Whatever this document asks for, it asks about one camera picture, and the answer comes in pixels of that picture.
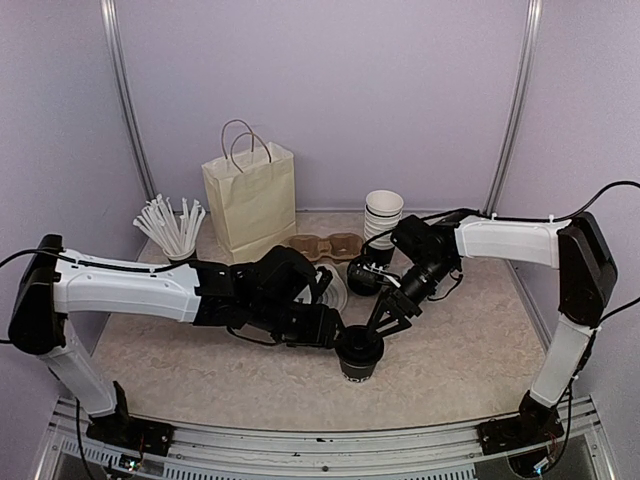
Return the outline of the black plastic cup lid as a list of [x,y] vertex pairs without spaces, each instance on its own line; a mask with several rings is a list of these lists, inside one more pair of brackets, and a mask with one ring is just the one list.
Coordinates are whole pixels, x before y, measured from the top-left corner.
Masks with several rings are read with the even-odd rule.
[[367,339],[366,326],[356,326],[355,346],[352,350],[336,350],[337,356],[354,362],[379,362],[384,354],[384,340],[373,342]]

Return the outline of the black paper coffee cup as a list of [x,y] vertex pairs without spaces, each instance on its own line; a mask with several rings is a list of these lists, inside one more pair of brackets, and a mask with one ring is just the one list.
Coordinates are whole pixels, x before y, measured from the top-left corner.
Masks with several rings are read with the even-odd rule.
[[375,372],[378,362],[358,363],[344,358],[339,359],[343,377],[352,383],[363,383],[369,380]]

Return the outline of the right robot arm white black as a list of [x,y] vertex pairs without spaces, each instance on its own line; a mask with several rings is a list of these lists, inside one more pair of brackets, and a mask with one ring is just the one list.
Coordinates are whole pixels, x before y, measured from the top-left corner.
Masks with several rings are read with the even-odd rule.
[[[639,414],[639,197],[626,181],[594,212],[602,222],[620,269],[593,355],[574,384],[592,398],[610,429],[631,430]],[[500,297],[502,267],[470,263],[460,292],[435,305],[432,320],[416,333],[392,340],[363,390],[375,405],[397,407],[379,425],[400,427],[471,420],[516,409],[542,362],[542,339],[557,323],[559,280],[530,263],[510,267],[514,286]],[[518,295],[518,301],[512,296]]]

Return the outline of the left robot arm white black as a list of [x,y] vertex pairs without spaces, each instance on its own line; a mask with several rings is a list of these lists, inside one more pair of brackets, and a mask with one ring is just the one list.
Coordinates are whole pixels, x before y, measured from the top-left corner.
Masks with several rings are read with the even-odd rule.
[[139,436],[139,421],[128,413],[122,388],[102,377],[77,339],[69,314],[134,314],[228,331],[249,325],[276,345],[320,349],[334,348],[344,330],[340,312],[319,301],[331,271],[290,247],[232,265],[196,259],[153,265],[92,257],[48,234],[24,254],[30,262],[19,282],[9,343],[40,358],[121,445]]

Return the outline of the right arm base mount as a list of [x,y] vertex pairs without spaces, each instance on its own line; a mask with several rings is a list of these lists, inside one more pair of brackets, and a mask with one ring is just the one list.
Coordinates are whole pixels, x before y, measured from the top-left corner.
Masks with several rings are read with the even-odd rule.
[[484,455],[529,447],[565,434],[559,418],[551,418],[543,426],[527,426],[520,415],[482,422],[476,430]]

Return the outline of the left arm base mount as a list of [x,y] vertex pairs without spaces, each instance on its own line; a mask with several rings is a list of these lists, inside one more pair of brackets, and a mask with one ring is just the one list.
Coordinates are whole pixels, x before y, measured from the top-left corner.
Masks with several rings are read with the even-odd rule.
[[105,416],[91,419],[86,435],[108,445],[166,457],[174,433],[175,427],[164,422]]

